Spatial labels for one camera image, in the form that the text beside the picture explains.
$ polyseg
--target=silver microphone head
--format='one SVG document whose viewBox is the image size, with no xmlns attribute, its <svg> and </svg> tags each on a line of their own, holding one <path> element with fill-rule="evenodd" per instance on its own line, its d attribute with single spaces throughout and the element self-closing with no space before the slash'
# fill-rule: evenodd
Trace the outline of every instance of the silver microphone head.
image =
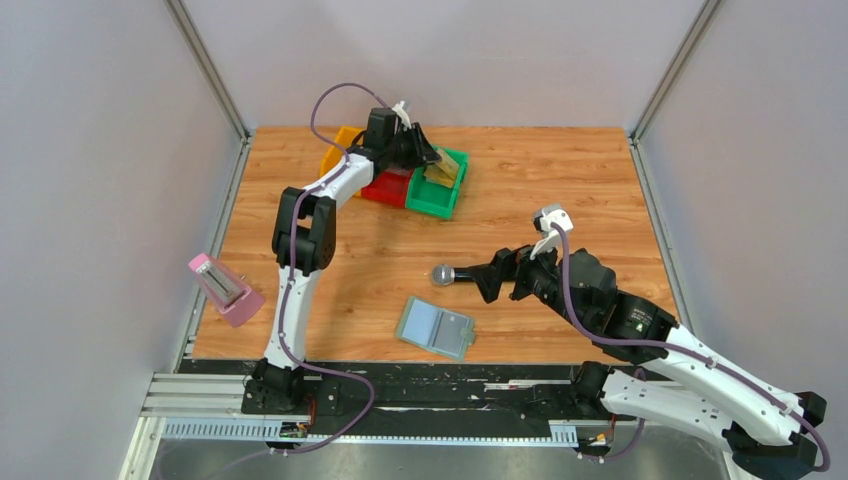
<svg viewBox="0 0 848 480">
<path fill-rule="evenodd" d="M 433 269 L 433 283 L 436 285 L 450 285 L 453 283 L 454 276 L 453 267 L 444 263 L 436 265 L 436 268 Z"/>
</svg>

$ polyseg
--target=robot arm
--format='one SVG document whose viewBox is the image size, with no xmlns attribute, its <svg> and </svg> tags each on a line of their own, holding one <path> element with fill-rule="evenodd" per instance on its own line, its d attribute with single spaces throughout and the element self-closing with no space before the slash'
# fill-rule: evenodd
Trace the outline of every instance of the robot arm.
<svg viewBox="0 0 848 480">
<path fill-rule="evenodd" d="M 350 154 L 349 162 L 339 162 L 335 168 L 327 172 L 317 182 L 304 187 L 303 190 L 288 188 L 283 192 L 278 210 L 275 232 L 274 253 L 279 261 L 280 289 L 277 295 L 277 309 L 274 314 L 274 326 L 271 329 L 271 340 L 265 348 L 265 358 L 268 363 L 279 368 L 295 369 L 297 365 L 283 352 L 281 345 L 280 319 L 285 318 L 284 331 L 286 345 L 299 360 L 306 355 L 306 325 L 309 310 L 312 305 L 312 294 L 321 278 L 323 269 L 329 265 L 335 252 L 336 211 L 362 187 L 367 186 L 374 178 L 374 163 L 360 154 Z M 291 238 L 292 217 L 297 198 L 304 191 L 313 192 L 301 205 L 301 215 L 312 216 L 312 226 L 308 230 L 298 230 L 297 240 L 302 240 L 303 252 L 297 252 L 295 258 L 299 266 L 290 265 L 287 239 Z M 294 279 L 289 280 L 294 268 Z M 289 295 L 285 295 L 286 285 L 290 285 Z M 286 298 L 285 311 L 283 299 Z"/>
<path fill-rule="evenodd" d="M 280 197 L 271 248 L 279 265 L 280 289 L 265 358 L 251 375 L 252 388 L 281 412 L 302 397 L 305 336 L 312 295 L 336 249 L 336 211 L 358 190 L 390 168 L 413 169 L 440 160 L 418 123 L 410 123 L 403 103 L 374 108 L 346 159 L 318 181 Z M 311 225 L 298 220 L 311 219 Z"/>
<path fill-rule="evenodd" d="M 484 300 L 494 301 L 501 283 L 514 281 L 510 299 L 537 297 L 608 355 L 688 389 L 657 387 L 586 362 L 574 382 L 584 401 L 700 437 L 732 453 L 737 464 L 761 478 L 800 478 L 813 470 L 818 451 L 803 436 L 809 430 L 804 424 L 821 423 L 824 399 L 812 392 L 786 392 L 742 370 L 668 312 L 618 290 L 615 272 L 587 251 L 570 254 L 566 268 L 562 262 L 558 265 L 554 248 L 567 248 L 561 235 L 572 228 L 559 205 L 537 212 L 534 225 L 542 235 L 535 245 L 502 249 L 489 264 L 468 268 Z"/>
</svg>

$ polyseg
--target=microphone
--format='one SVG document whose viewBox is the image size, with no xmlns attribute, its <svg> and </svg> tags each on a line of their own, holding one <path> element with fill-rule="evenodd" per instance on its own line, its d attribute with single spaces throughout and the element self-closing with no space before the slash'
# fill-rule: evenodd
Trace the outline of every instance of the microphone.
<svg viewBox="0 0 848 480">
<path fill-rule="evenodd" d="M 436 265 L 433 269 L 433 283 L 436 285 L 450 285 L 453 282 L 473 282 L 471 272 L 467 268 L 453 268 L 449 265 Z"/>
</svg>

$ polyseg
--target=cable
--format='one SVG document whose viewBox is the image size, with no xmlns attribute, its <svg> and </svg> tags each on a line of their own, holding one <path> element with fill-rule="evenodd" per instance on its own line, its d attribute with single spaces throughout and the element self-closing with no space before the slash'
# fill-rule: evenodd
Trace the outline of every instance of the cable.
<svg viewBox="0 0 848 480">
<path fill-rule="evenodd" d="M 307 427 L 311 427 L 315 425 L 315 413 L 318 411 L 318 399 L 315 398 L 315 395 L 311 393 L 304 395 L 304 400 L 309 402 L 309 423 L 306 424 Z"/>
<path fill-rule="evenodd" d="M 646 379 L 645 370 L 643 370 L 641 368 L 637 368 L 634 375 L 639 380 L 645 380 Z M 627 455 L 628 453 L 630 453 L 636 447 L 636 444 L 639 443 L 639 440 L 642 438 L 642 432 L 644 430 L 645 430 L 645 419 L 640 418 L 639 424 L 636 426 L 636 433 L 633 434 L 633 438 L 630 440 L 630 443 L 628 443 L 626 447 L 622 448 L 620 452 L 616 452 L 612 455 L 607 455 L 607 456 L 587 455 L 585 453 L 581 453 L 581 454 L 578 455 L 578 458 L 587 458 L 589 460 L 592 460 L 592 461 L 598 462 L 598 463 L 611 462 L 613 460 L 618 460 L 618 459 L 624 458 L 624 456 Z"/>
<path fill-rule="evenodd" d="M 365 136 L 365 130 L 357 133 L 356 136 L 353 137 L 353 140 L 351 140 L 350 146 L 352 147 L 354 145 L 359 144 L 359 141 L 362 140 L 362 137 L 364 137 L 364 136 Z"/>
<path fill-rule="evenodd" d="M 551 226 L 554 229 L 556 229 L 557 232 L 559 232 L 560 239 L 562 240 L 562 262 L 560 263 L 560 268 L 561 268 L 562 272 L 561 272 L 561 278 L 560 278 L 560 288 L 562 289 L 562 296 L 563 296 L 563 299 L 565 300 L 565 309 L 566 309 L 566 313 L 568 314 L 568 318 L 571 319 L 572 325 L 574 325 L 574 328 L 576 328 L 578 332 L 580 332 L 584 337 L 587 337 L 589 340 L 591 340 L 595 343 L 600 343 L 601 345 L 613 345 L 613 346 L 619 346 L 619 347 L 662 348 L 662 349 L 665 349 L 665 350 L 672 350 L 672 351 L 675 351 L 675 352 L 678 352 L 678 353 L 682 353 L 682 354 L 687 355 L 691 358 L 694 358 L 695 360 L 703 362 L 707 366 L 713 365 L 714 361 L 712 359 L 710 359 L 709 357 L 701 355 L 700 353 L 698 353 L 694 350 L 690 350 L 686 347 L 681 347 L 679 345 L 675 345 L 673 343 L 661 342 L 659 340 L 622 340 L 622 339 L 617 339 L 617 338 L 601 337 L 601 336 L 595 335 L 594 333 L 587 330 L 586 327 L 584 327 L 583 324 L 580 322 L 580 320 L 577 318 L 577 314 L 574 312 L 574 304 L 572 303 L 572 300 L 571 300 L 571 290 L 570 289 L 566 290 L 566 286 L 567 286 L 566 285 L 566 279 L 570 278 L 569 277 L 569 265 L 568 265 L 568 262 L 569 262 L 568 236 L 567 236 L 565 230 L 563 230 L 562 227 L 560 227 L 559 225 L 552 223 Z M 787 410 L 787 405 L 785 403 L 781 402 L 777 397 L 775 397 L 771 393 L 767 392 L 764 388 L 757 385 L 753 380 L 742 375 L 741 373 L 737 372 L 736 370 L 733 370 L 732 368 L 729 368 L 726 365 L 723 365 L 721 363 L 716 363 L 714 366 L 712 366 L 712 368 L 718 369 L 719 371 L 721 371 L 721 372 L 729 375 L 730 377 L 732 377 L 734 380 L 737 380 L 738 382 L 742 383 L 746 387 L 755 391 L 761 397 L 768 400 L 769 403 L 776 406 L 780 411 Z M 814 467 L 813 471 L 815 471 L 815 472 L 826 472 L 830 468 L 830 451 L 827 448 L 827 444 L 825 444 L 825 442 L 824 442 L 824 438 L 822 438 L 821 434 L 819 434 L 819 432 L 816 430 L 815 427 L 813 427 L 813 425 L 810 422 L 808 422 L 803 416 L 799 415 L 796 411 L 794 411 L 794 410 L 790 411 L 789 416 L 792 417 L 793 420 L 798 422 L 804 429 L 806 429 L 808 432 L 810 432 L 810 435 L 813 437 L 816 444 L 818 444 L 819 450 L 821 450 L 822 464 L 817 466 L 817 467 Z"/>
<path fill-rule="evenodd" d="M 609 437 L 610 442 L 615 440 L 615 420 L 616 420 L 615 414 L 613 413 L 612 418 L 610 418 L 610 428 L 608 428 L 605 431 L 601 432 L 600 434 L 596 435 L 594 438 L 597 439 L 600 436 L 604 436 L 604 437 Z"/>
<path fill-rule="evenodd" d="M 347 153 L 347 150 L 345 149 L 345 147 L 343 147 L 342 145 L 339 145 L 338 143 L 330 140 L 329 138 L 325 137 L 324 135 L 321 135 L 320 133 L 318 133 L 318 130 L 315 129 L 315 115 L 318 113 L 318 107 L 321 106 L 321 102 L 323 102 L 324 99 L 327 98 L 327 95 L 333 93 L 334 91 L 336 91 L 340 88 L 344 88 L 344 87 L 356 87 L 360 90 L 364 90 L 369 95 L 374 97 L 374 99 L 377 100 L 377 102 L 380 104 L 381 107 L 389 108 L 389 105 L 382 98 L 380 98 L 379 95 L 374 93 L 374 91 L 372 91 L 370 88 L 363 86 L 363 85 L 360 85 L 358 83 L 354 83 L 354 82 L 343 82 L 343 83 L 339 83 L 338 85 L 333 85 L 332 87 L 328 88 L 327 91 L 324 92 L 320 97 L 318 97 L 318 101 L 315 102 L 315 106 L 312 107 L 312 116 L 309 117 L 309 128 L 310 128 L 310 130 L 312 130 L 312 134 L 315 135 L 316 137 L 318 137 L 319 140 L 341 150 L 342 155 L 344 156 L 344 166 L 347 167 L 348 164 L 350 163 L 350 155 Z M 298 200 L 302 200 L 303 198 L 306 198 L 306 196 L 308 196 L 308 194 L 306 192 L 304 192 L 301 195 L 301 197 L 298 198 Z"/>
</svg>

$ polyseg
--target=floor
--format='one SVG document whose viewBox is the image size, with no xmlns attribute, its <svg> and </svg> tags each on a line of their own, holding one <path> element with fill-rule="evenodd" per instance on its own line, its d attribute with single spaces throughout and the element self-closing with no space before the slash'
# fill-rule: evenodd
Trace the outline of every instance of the floor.
<svg viewBox="0 0 848 480">
<path fill-rule="evenodd" d="M 615 448 L 632 438 L 620 427 Z M 165 440 L 160 446 L 161 477 L 200 479 L 252 453 L 267 450 L 257 442 Z M 668 428 L 648 427 L 628 457 L 597 465 L 578 460 L 570 449 L 533 447 L 448 447 L 333 444 L 307 455 L 261 456 L 215 475 L 220 480 L 308 478 L 310 480 L 443 479 L 727 479 L 719 452 L 704 442 Z"/>
<path fill-rule="evenodd" d="M 321 129 L 333 136 L 337 128 Z M 351 199 L 338 216 L 336 256 L 319 284 L 307 334 L 313 360 L 444 361 L 395 338 L 410 295 L 472 316 L 467 362 L 612 361 L 532 298 L 486 305 L 473 284 L 436 287 L 432 268 L 488 262 L 538 239 L 532 214 L 560 203 L 574 222 L 572 250 L 613 268 L 619 287 L 676 314 L 624 131 L 618 128 L 427 127 L 434 143 L 470 153 L 451 220 Z M 209 305 L 193 351 L 203 358 L 261 358 L 278 289 L 271 231 L 280 193 L 319 174 L 327 146 L 308 128 L 260 128 L 220 258 L 266 297 L 233 329 Z"/>
</svg>

